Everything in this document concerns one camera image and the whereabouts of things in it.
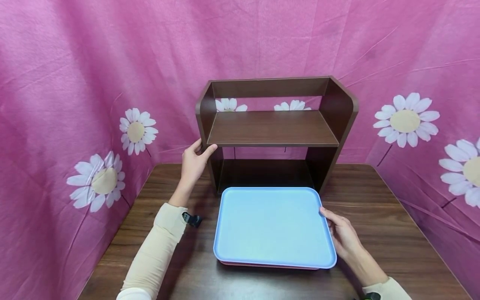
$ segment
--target wooden shelf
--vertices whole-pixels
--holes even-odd
[[[218,193],[237,187],[311,187],[312,177],[305,160],[225,159]]]
[[[217,112],[215,99],[322,96],[318,110]],[[332,76],[209,81],[196,106],[216,193],[233,186],[306,186],[321,195],[358,113]],[[223,147],[307,147],[305,160],[224,159]]]
[[[219,112],[207,144],[338,147],[338,141],[317,110]]]

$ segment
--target brown table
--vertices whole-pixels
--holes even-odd
[[[155,167],[79,299],[115,299],[158,209],[173,194],[179,178],[180,165]],[[413,299],[470,299],[372,167],[336,165],[322,202],[350,219],[365,248]],[[218,204],[205,172],[189,207],[204,218],[203,223],[198,229],[187,227],[158,299],[351,300],[357,296],[358,285],[342,262],[319,271],[220,264],[212,250]]]

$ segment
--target pink curtain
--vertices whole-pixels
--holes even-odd
[[[199,136],[207,80],[331,74],[360,101],[340,162],[374,165],[479,298],[479,27],[475,0],[1,0],[0,294],[78,297],[153,166]]]

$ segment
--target daisy print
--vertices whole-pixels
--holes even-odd
[[[305,107],[305,101],[292,100],[290,105],[287,102],[282,102],[280,105],[275,105],[274,110],[312,110],[312,108]]]
[[[393,98],[393,105],[384,105],[375,114],[379,120],[374,128],[382,128],[378,136],[385,137],[387,143],[397,142],[400,148],[408,143],[412,147],[418,145],[418,139],[428,142],[431,135],[438,133],[432,121],[440,117],[438,111],[426,111],[432,104],[429,98],[420,99],[419,93],[411,93],[407,99],[402,95]]]
[[[95,154],[90,161],[81,161],[75,165],[79,175],[67,178],[67,184],[78,186],[70,199],[74,200],[75,208],[90,205],[90,212],[98,211],[103,204],[108,208],[120,199],[120,191],[125,188],[125,173],[121,171],[122,162],[117,154],[114,159],[113,151],[105,157]]]
[[[242,104],[237,107],[237,100],[235,98],[221,98],[221,101],[215,100],[217,111],[247,111],[248,106]]]
[[[158,130],[151,126],[155,125],[156,121],[150,118],[148,112],[140,113],[138,108],[128,109],[125,116],[127,118],[120,118],[122,148],[128,149],[128,155],[132,155],[133,151],[139,155],[145,151],[145,145],[155,140]]]
[[[459,140],[455,145],[447,145],[445,152],[450,158],[440,159],[438,163],[450,172],[440,179],[450,184],[448,191],[453,195],[465,195],[468,205],[480,207],[480,139],[476,145]]]

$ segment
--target blue tray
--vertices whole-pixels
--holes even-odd
[[[224,264],[330,269],[336,253],[311,188],[228,188],[214,254]]]

